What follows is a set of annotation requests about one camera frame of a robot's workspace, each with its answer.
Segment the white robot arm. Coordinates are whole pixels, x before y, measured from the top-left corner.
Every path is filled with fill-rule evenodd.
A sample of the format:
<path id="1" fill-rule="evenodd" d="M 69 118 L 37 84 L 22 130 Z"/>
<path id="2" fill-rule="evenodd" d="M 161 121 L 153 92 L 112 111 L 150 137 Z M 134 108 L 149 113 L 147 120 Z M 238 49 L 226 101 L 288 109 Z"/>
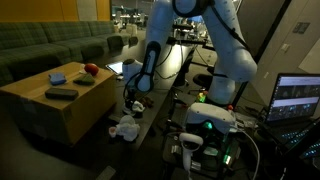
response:
<path id="1" fill-rule="evenodd" d="M 140 92 L 154 89 L 154 74 L 160 54 L 176 17 L 202 18 L 216 54 L 206 100 L 227 105 L 238 83 L 250 81 L 257 63 L 243 38 L 233 0 L 155 0 L 149 14 L 145 55 L 140 69 L 131 71 L 128 84 Z"/>

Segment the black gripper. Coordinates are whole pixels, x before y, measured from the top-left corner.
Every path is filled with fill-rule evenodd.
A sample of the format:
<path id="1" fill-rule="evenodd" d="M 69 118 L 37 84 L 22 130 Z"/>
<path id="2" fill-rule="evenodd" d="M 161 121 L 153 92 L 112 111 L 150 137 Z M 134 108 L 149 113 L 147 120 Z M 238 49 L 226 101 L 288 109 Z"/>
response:
<path id="1" fill-rule="evenodd" d="M 139 101 L 136 99 L 135 94 L 136 90 L 132 88 L 128 88 L 126 90 L 127 95 L 125 96 L 125 107 L 129 110 L 133 110 L 137 107 Z"/>

